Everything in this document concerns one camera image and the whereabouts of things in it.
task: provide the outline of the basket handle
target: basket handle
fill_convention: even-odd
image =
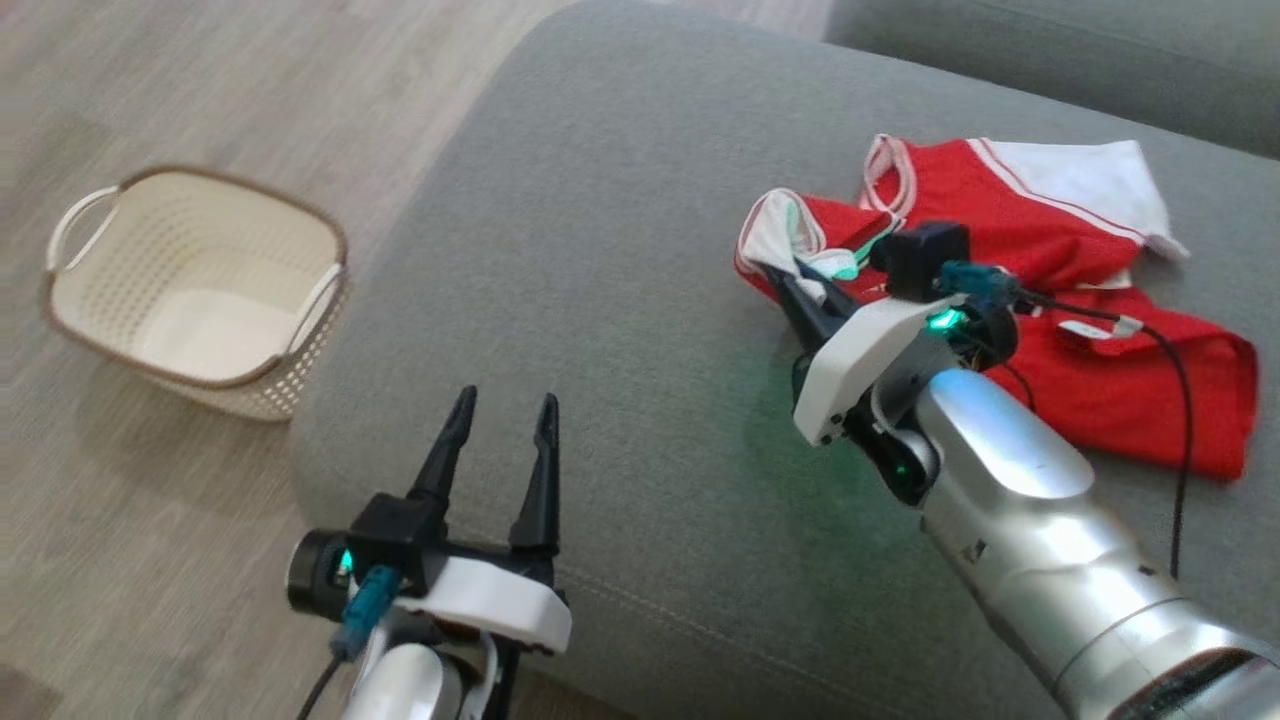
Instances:
[[[70,234],[72,225],[76,224],[76,220],[78,220],[79,217],[83,215],[84,211],[92,208],[93,205],[97,205],[99,202],[109,197],[115,197],[119,193],[120,193],[120,186],[118,184],[113,184],[111,187],[104,187],[102,190],[96,190],[86,195],[79,200],[79,202],[72,205],[70,209],[67,210],[67,214],[63,215],[63,219],[58,220],[58,224],[54,227],[54,234],[49,237],[49,247],[45,250],[45,269],[47,272],[56,273],[58,270],[63,269],[60,261],[63,256],[63,246],[67,245],[67,236]],[[88,238],[88,242],[84,243],[84,247],[81,247],[81,251],[76,254],[76,258],[73,258],[72,261],[67,264],[67,269],[74,268],[76,264],[84,258],[84,254],[88,252],[88,249],[93,247],[93,243],[97,242],[97,238],[102,237],[102,231],[106,229],[106,224],[110,222],[111,218],[108,217],[108,219],[102,222],[101,227],[97,228],[97,232],[93,233],[93,237]]]
[[[298,310],[298,322],[293,328],[293,334],[289,336],[288,345],[284,346],[284,355],[293,355],[300,347],[302,347],[302,341],[305,341],[306,336],[310,334],[303,331],[308,327],[315,327],[315,323],[311,322],[311,316],[315,315],[317,310],[321,313],[325,310],[324,307],[316,307],[316,305],[320,302],[320,299],[329,290],[329,287],[338,282],[338,278],[342,277],[344,269],[346,268],[342,263],[334,263],[334,265],[320,278],[316,286],[311,288],[307,299],[302,301],[302,309]]]

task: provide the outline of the white laundry basket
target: white laundry basket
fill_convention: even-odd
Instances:
[[[92,206],[105,220],[64,264]],[[228,413],[284,420],[343,299],[347,243],[320,213],[243,181],[159,168],[54,229],[47,305],[70,337]]]

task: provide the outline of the blue connector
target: blue connector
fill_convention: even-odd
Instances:
[[[369,635],[399,594],[399,582],[401,574],[387,565],[375,565],[365,575],[356,597],[342,611],[342,626],[329,639],[329,650],[334,656],[344,661],[360,657]]]
[[[938,287],[948,295],[965,293],[988,300],[997,306],[1011,304],[1021,288],[1018,278],[1000,268],[961,260],[947,260],[942,264]]]

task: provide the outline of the wooden floor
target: wooden floor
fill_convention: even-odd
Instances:
[[[207,165],[329,210],[358,283],[486,78],[573,1],[0,0],[0,715],[287,717],[326,660],[329,625],[282,589],[303,530],[285,428],[55,334],[38,297],[63,210],[151,164]],[[680,4],[818,38],[831,1]],[[515,715],[617,716],[532,675]]]

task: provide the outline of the gray sofa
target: gray sofa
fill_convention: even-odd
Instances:
[[[852,446],[800,441],[795,340],[732,269],[762,192],[850,197],[877,132],[1142,142],[1194,258],[1148,259],[1139,284],[1252,338],[1265,373],[1245,477],[1190,488],[1185,585],[1280,642],[1280,163],[639,3],[536,28],[380,245],[293,423],[308,519],[406,489],[476,383],[451,525],[502,539],[553,391],[575,630],[538,669],[644,717],[1055,716],[914,511]],[[1092,460],[1165,553],[1172,473]]]
[[[840,0],[827,37],[1280,158],[1275,0]]]

